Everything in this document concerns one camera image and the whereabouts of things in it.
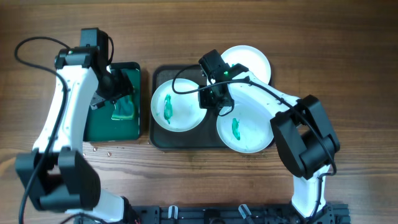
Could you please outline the green yellow sponge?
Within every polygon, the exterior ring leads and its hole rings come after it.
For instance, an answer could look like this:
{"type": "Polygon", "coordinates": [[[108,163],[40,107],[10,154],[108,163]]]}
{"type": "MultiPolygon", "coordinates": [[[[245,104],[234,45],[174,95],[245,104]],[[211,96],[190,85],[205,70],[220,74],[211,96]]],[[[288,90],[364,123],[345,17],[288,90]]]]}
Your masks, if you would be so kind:
{"type": "Polygon", "coordinates": [[[112,120],[131,120],[135,117],[135,106],[132,95],[118,99],[114,105],[112,120]]]}

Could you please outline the white plate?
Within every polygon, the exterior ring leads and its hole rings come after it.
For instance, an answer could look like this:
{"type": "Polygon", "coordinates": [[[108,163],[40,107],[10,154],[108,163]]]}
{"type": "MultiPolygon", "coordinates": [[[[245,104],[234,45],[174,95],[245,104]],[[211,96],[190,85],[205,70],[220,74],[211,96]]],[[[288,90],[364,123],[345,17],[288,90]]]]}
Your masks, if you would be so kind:
{"type": "Polygon", "coordinates": [[[172,89],[173,80],[161,84],[154,92],[150,110],[155,122],[172,132],[185,132],[198,126],[207,109],[199,107],[198,93],[177,94],[172,89]]]}
{"type": "Polygon", "coordinates": [[[271,83],[271,64],[260,50],[248,45],[237,45],[224,51],[221,58],[231,67],[240,63],[261,82],[268,85],[271,83]]]}
{"type": "Polygon", "coordinates": [[[235,103],[220,110],[216,130],[230,149],[241,153],[259,152],[274,140],[270,119],[254,108],[235,103]]]}

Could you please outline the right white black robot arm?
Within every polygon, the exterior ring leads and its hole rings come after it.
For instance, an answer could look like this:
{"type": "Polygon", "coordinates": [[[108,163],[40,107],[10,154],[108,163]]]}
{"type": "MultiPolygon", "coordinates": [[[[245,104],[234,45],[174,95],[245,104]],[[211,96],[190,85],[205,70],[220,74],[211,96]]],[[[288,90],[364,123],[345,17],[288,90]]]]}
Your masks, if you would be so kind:
{"type": "Polygon", "coordinates": [[[294,177],[291,200],[296,211],[313,223],[326,205],[325,179],[336,174],[340,142],[331,122],[313,95],[287,95],[260,81],[240,63],[229,65],[217,50],[198,61],[210,82],[199,87],[200,107],[221,111],[241,103],[270,122],[278,155],[294,177]]]}

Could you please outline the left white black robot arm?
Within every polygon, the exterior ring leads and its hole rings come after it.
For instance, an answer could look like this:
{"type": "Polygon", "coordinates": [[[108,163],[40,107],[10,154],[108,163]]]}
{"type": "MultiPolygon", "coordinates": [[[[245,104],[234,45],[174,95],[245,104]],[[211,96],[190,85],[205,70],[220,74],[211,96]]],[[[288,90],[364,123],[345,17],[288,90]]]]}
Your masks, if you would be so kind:
{"type": "Polygon", "coordinates": [[[78,47],[63,45],[51,73],[56,87],[32,152],[15,169],[25,188],[19,208],[67,213],[75,223],[140,223],[128,199],[102,189],[83,155],[84,142],[128,141],[141,135],[141,69],[113,62],[112,38],[81,30],[78,47]]]}

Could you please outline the large black serving tray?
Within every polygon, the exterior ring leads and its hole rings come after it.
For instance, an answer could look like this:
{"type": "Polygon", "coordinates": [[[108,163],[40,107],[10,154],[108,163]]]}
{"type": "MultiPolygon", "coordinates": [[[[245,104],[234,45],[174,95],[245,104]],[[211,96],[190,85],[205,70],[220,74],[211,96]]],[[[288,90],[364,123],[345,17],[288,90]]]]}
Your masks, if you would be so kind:
{"type": "MultiPolygon", "coordinates": [[[[168,80],[173,80],[173,91],[181,95],[186,95],[188,90],[207,83],[206,77],[199,68],[188,69],[184,65],[163,65],[153,75],[152,96],[156,89],[168,80]]],[[[216,130],[216,120],[220,115],[215,110],[208,109],[203,121],[185,132],[168,131],[158,125],[151,116],[150,141],[163,151],[228,148],[216,130]]]]}

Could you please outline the small black water tray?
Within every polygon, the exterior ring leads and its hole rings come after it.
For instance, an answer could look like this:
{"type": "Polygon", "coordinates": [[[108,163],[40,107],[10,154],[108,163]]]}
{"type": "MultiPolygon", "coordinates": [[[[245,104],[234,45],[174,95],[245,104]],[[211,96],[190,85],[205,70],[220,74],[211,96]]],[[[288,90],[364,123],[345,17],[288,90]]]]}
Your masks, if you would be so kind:
{"type": "Polygon", "coordinates": [[[110,65],[111,71],[120,71],[130,79],[134,91],[129,96],[130,104],[121,106],[106,102],[97,110],[88,110],[83,135],[84,142],[130,141],[141,135],[141,68],[136,62],[119,62],[110,65]],[[115,109],[132,109],[131,119],[116,119],[115,109]]]}

